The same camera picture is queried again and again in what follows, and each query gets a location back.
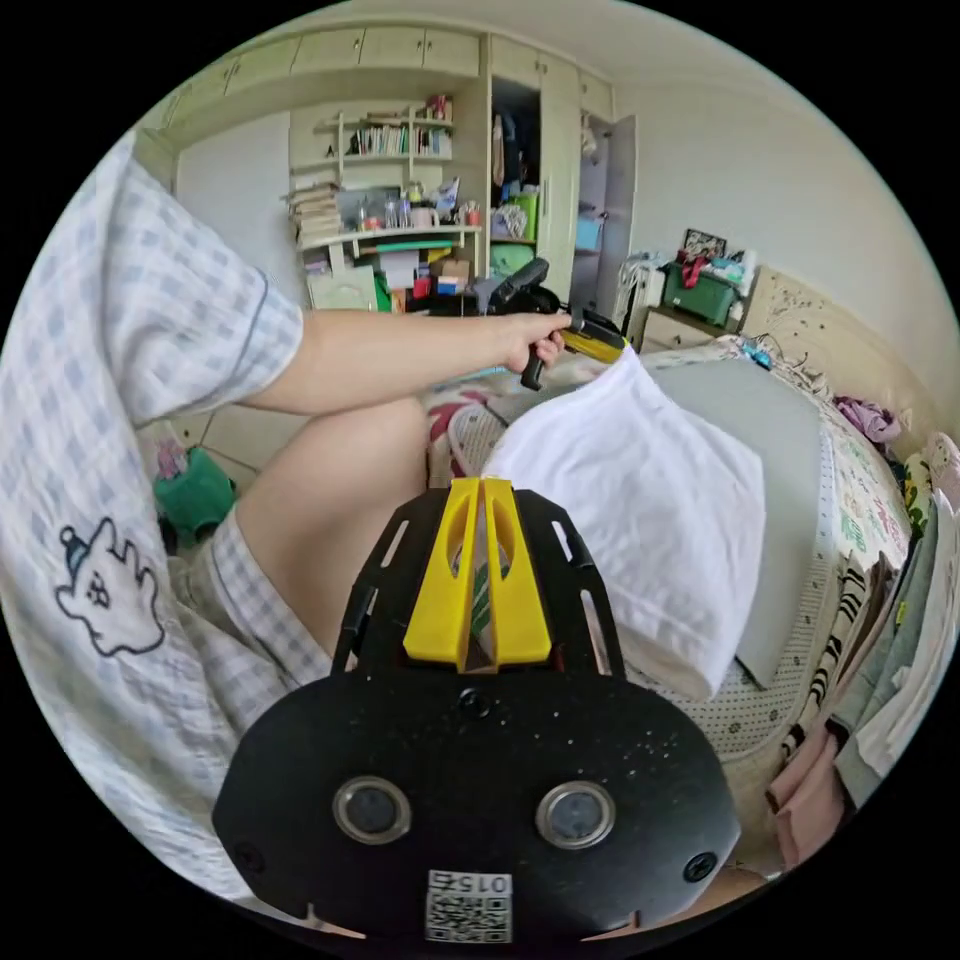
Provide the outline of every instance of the qr code label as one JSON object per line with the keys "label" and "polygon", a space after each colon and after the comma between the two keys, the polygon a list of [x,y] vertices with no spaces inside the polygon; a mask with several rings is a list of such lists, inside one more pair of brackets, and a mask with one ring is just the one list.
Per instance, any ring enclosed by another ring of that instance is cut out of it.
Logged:
{"label": "qr code label", "polygon": [[511,943],[511,875],[431,870],[426,938],[434,943]]}

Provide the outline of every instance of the box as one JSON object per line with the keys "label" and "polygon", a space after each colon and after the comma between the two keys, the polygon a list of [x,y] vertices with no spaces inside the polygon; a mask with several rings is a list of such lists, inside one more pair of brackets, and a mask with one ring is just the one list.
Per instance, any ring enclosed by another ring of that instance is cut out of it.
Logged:
{"label": "box", "polygon": [[577,249],[599,250],[603,221],[599,217],[577,218]]}
{"label": "box", "polygon": [[683,285],[683,267],[679,263],[668,263],[665,269],[663,302],[666,306],[692,313],[715,327],[726,327],[727,314],[737,298],[733,284],[701,273],[696,286],[687,288]]}
{"label": "box", "polygon": [[466,284],[470,279],[470,261],[460,260],[457,257],[445,257],[430,264],[430,273],[435,277],[463,280]]}
{"label": "box", "polygon": [[466,289],[467,281],[463,277],[437,277],[437,293],[441,296],[463,293]]}

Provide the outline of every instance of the cup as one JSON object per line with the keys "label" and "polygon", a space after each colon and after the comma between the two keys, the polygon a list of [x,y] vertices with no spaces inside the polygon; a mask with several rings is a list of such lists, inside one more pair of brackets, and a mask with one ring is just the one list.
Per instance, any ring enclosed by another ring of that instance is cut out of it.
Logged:
{"label": "cup", "polygon": [[433,207],[413,207],[410,210],[410,225],[414,230],[429,230],[440,226],[440,214]]}

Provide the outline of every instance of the white wall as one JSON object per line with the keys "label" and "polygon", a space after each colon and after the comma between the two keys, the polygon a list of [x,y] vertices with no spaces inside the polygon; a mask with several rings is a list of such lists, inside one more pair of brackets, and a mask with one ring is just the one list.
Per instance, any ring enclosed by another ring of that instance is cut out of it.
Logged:
{"label": "white wall", "polygon": [[177,199],[248,263],[307,305],[282,197],[290,189],[290,114],[217,134],[180,154]]}
{"label": "white wall", "polygon": [[623,86],[638,116],[632,247],[696,227],[753,247],[883,337],[960,434],[960,325],[926,248],[862,154],[812,106],[700,82]]}

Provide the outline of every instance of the picture frame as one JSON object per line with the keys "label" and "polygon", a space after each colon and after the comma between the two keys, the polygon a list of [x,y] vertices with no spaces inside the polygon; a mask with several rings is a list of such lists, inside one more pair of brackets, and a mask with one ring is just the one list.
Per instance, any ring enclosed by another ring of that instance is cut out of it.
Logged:
{"label": "picture frame", "polygon": [[691,257],[706,257],[708,260],[714,260],[726,256],[727,241],[723,237],[691,227],[683,236],[683,250]]}

